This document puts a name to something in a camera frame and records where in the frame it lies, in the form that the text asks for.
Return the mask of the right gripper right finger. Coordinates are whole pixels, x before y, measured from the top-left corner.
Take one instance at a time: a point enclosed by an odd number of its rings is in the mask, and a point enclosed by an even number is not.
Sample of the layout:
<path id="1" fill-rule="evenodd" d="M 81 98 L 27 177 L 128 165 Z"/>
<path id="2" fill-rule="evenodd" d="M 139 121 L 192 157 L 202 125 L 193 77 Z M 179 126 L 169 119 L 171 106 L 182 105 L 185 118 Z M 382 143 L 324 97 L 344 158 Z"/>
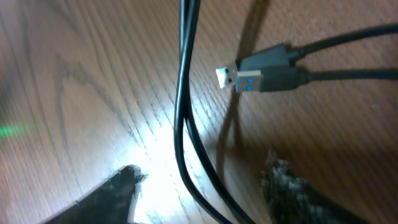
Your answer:
<path id="1" fill-rule="evenodd" d="M 272 223 L 340 224 L 367 221 L 321 194 L 290 171 L 289 162 L 269 152 L 262 191 Z"/>

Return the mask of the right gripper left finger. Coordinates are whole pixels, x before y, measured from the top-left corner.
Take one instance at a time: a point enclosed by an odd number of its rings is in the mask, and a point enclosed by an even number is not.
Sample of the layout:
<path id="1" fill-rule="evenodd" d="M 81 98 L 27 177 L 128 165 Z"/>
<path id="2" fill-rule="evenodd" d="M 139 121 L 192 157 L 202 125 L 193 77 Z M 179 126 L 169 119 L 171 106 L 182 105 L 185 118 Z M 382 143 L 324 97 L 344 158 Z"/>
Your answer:
<path id="1" fill-rule="evenodd" d="M 45 224 L 132 223 L 134 201 L 145 179 L 146 175 L 137 166 L 125 166 Z"/>

